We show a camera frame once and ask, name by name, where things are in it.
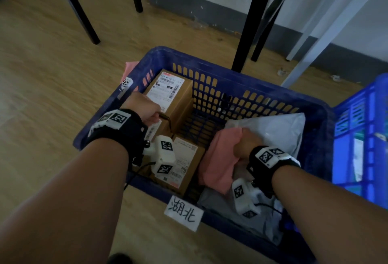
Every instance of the left hand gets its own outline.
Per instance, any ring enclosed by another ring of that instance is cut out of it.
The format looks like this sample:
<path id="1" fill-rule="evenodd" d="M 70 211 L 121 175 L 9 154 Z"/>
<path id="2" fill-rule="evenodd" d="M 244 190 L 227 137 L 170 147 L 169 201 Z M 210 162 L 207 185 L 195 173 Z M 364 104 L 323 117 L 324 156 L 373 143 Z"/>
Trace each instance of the left hand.
<path id="1" fill-rule="evenodd" d="M 159 122 L 160 106 L 140 92 L 132 92 L 121 108 L 133 110 L 146 126 Z"/>

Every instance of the pink fabric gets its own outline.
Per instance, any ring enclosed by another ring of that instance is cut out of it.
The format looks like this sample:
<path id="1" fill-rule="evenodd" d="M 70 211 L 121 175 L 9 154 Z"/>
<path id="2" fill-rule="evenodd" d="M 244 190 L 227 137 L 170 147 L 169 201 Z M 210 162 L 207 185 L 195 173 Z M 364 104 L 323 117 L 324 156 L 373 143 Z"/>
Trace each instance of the pink fabric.
<path id="1" fill-rule="evenodd" d="M 199 184 L 226 194 L 232 186 L 233 167 L 239 161 L 233 147 L 243 136 L 242 128 L 223 129 L 216 133 L 198 168 Z"/>
<path id="2" fill-rule="evenodd" d="M 135 68 L 135 66 L 137 66 L 138 63 L 138 61 L 129 61 L 125 63 L 125 71 L 123 77 L 121 77 L 120 83 L 125 79 L 126 76 L 129 75 L 130 72 L 132 72 L 132 70 Z"/>

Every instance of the blue plastic crate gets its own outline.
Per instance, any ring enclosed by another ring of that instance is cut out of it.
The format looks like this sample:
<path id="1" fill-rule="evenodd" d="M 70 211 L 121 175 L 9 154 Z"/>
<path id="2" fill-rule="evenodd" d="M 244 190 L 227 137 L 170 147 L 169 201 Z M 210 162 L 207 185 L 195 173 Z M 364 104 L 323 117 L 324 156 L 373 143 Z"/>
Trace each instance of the blue plastic crate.
<path id="1" fill-rule="evenodd" d="M 92 124 L 105 112 L 119 108 L 132 91 L 143 92 L 162 69 L 194 81 L 194 110 L 181 131 L 185 138 L 207 147 L 228 119 L 303 112 L 306 124 L 298 159 L 306 171 L 331 181 L 335 114 L 326 103 L 167 47 L 153 48 L 143 57 L 129 74 L 133 80 L 129 90 L 121 99 L 118 98 L 120 87 L 114 91 L 76 136 L 74 146 L 80 149 Z M 141 176 L 137 176 L 131 185 L 165 203 L 172 195 L 169 190 Z M 195 203 L 200 192 L 201 188 L 193 179 L 185 199 Z M 310 263 L 314 260 L 297 232 L 285 230 L 282 242 L 275 246 L 265 238 L 255 236 L 230 220 L 208 211 L 205 211 L 202 222 L 279 263 Z"/>
<path id="2" fill-rule="evenodd" d="M 388 74 L 334 108 L 332 182 L 388 208 Z"/>

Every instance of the gray baseboard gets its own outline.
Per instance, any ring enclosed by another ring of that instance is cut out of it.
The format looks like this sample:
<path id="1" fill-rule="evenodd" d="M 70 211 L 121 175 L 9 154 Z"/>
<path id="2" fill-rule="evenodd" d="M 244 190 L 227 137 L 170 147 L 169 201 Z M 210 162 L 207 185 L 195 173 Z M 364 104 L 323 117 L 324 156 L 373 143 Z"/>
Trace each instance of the gray baseboard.
<path id="1" fill-rule="evenodd" d="M 209 26 L 225 32 L 242 32 L 246 14 L 207 0 L 149 0 L 154 6 L 161 7 L 178 15 L 204 21 Z M 283 26 L 274 25 L 265 47 L 287 56 L 298 41 L 301 33 Z M 317 38 L 309 37 L 296 54 L 301 60 Z M 380 75 L 388 72 L 388 63 L 356 51 L 329 44 L 313 62 L 313 66 L 330 74 L 340 75 L 346 80 L 367 85 Z"/>

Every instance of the wooden floor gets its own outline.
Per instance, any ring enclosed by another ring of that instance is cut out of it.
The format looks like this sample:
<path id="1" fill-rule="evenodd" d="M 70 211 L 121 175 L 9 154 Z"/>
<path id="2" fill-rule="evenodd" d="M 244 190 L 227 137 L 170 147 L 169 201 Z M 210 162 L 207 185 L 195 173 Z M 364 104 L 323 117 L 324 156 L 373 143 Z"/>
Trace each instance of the wooden floor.
<path id="1" fill-rule="evenodd" d="M 133 0 L 80 0 L 101 43 L 93 45 L 66 0 L 0 1 L 0 220 L 77 151 L 72 141 L 118 85 L 126 61 L 165 45 L 230 68 L 239 40 Z M 263 50 L 243 72 L 272 83 L 296 62 Z M 361 86 L 309 68 L 292 89 L 336 105 Z M 272 263 L 204 224 L 196 233 L 163 215 L 165 204 L 129 187 L 112 252 L 136 263 Z"/>

